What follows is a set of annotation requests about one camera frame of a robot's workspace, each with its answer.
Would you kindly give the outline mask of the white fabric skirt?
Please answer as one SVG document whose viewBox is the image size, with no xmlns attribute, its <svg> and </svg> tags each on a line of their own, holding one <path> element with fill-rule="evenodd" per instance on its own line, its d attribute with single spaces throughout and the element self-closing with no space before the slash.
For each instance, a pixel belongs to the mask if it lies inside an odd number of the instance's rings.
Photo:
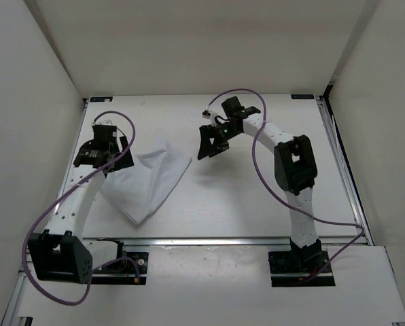
<svg viewBox="0 0 405 326">
<path fill-rule="evenodd" d="M 101 194 L 134 224 L 153 215 L 188 169 L 192 157 L 157 136 L 135 165 L 109 174 Z"/>
</svg>

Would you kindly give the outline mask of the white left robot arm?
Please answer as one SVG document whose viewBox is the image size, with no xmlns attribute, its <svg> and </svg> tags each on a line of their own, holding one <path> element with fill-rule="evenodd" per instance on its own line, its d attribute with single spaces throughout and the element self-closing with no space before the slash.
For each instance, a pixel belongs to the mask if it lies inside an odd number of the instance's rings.
<svg viewBox="0 0 405 326">
<path fill-rule="evenodd" d="M 72 168 L 74 191 L 60 204 L 41 233 L 29 237 L 28 249 L 39 280 L 86 284 L 93 269 L 105 264 L 111 271 L 125 269 L 128 259 L 117 240 L 83 242 L 83 229 L 94 198 L 107 176 L 133 166 L 125 136 L 116 126 L 95 124 L 93 138 L 79 149 Z"/>
</svg>

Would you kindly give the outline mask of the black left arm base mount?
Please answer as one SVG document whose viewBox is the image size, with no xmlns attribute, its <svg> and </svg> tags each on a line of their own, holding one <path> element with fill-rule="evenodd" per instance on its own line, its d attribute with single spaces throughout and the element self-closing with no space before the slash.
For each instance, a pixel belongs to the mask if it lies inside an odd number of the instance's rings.
<svg viewBox="0 0 405 326">
<path fill-rule="evenodd" d="M 146 285 L 149 253 L 128 250 L 122 240 L 101 238 L 86 243 L 92 256 L 93 285 Z"/>
</svg>

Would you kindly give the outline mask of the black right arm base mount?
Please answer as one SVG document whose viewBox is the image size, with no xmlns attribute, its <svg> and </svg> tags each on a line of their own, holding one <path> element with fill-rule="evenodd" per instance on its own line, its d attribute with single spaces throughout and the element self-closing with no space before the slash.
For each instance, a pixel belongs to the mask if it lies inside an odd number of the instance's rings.
<svg viewBox="0 0 405 326">
<path fill-rule="evenodd" d="M 320 240 L 302 248 L 291 240 L 290 250 L 268 252 L 271 286 L 334 287 L 336 283 L 329 260 Z"/>
</svg>

